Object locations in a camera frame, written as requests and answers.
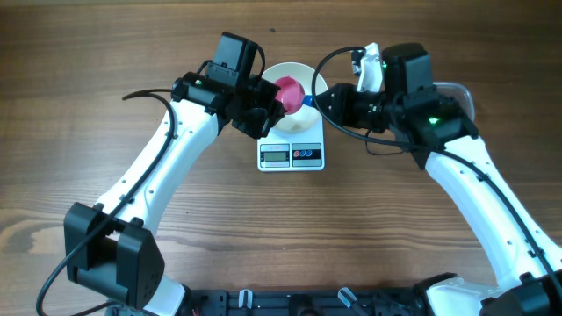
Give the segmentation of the pink scoop blue handle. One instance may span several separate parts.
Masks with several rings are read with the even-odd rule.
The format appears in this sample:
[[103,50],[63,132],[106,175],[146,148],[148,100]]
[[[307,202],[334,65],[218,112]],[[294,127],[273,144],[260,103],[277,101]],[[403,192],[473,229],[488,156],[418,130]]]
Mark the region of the pink scoop blue handle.
[[301,81],[287,75],[278,78],[274,83],[279,87],[276,100],[283,105],[285,115],[292,115],[303,107],[312,106],[312,90]]

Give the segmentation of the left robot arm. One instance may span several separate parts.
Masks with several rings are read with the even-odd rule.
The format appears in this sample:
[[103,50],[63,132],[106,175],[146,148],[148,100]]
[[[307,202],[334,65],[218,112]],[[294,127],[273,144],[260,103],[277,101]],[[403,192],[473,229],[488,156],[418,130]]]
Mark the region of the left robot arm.
[[225,126],[265,137],[284,116],[278,86],[252,70],[263,49],[224,32],[215,56],[168,89],[143,90],[163,103],[162,123],[133,165],[91,206],[76,203],[64,222],[70,282],[107,305],[148,315],[191,315],[191,290],[166,277],[155,236],[162,215],[198,157]]

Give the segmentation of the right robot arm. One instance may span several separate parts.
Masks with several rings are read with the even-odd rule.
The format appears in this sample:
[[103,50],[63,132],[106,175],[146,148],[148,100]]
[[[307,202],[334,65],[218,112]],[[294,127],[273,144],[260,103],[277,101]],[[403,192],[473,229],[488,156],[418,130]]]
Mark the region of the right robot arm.
[[357,84],[313,93],[334,128],[410,153],[449,195],[483,247],[495,286],[443,274],[419,285],[431,315],[558,315],[561,249],[527,213],[494,166],[460,101],[441,93],[419,43],[352,47]]

